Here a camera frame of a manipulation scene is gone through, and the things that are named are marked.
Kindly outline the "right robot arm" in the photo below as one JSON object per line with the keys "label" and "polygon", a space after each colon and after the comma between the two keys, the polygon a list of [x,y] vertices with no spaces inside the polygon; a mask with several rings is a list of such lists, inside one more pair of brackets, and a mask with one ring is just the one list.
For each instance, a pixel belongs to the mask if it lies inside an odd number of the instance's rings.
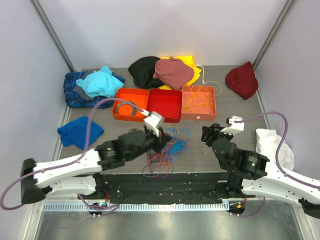
{"label": "right robot arm", "polygon": [[279,169],[266,156],[238,148],[231,140],[244,128],[244,123],[239,122],[227,127],[218,123],[202,127],[201,141],[212,149],[220,168],[229,173],[226,193],[233,198],[243,194],[282,201],[318,219],[320,182],[290,170]]}

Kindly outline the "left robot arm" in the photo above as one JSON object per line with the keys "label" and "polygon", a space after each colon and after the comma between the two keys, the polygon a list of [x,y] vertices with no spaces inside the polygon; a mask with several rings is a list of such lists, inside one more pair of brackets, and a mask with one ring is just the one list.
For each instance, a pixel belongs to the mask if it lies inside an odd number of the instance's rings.
{"label": "left robot arm", "polygon": [[21,203],[33,204],[57,194],[80,194],[100,200],[107,192],[97,174],[120,168],[146,152],[160,153],[172,140],[162,128],[159,134],[151,130],[132,129],[117,139],[106,141],[84,154],[53,162],[23,161],[20,175]]}

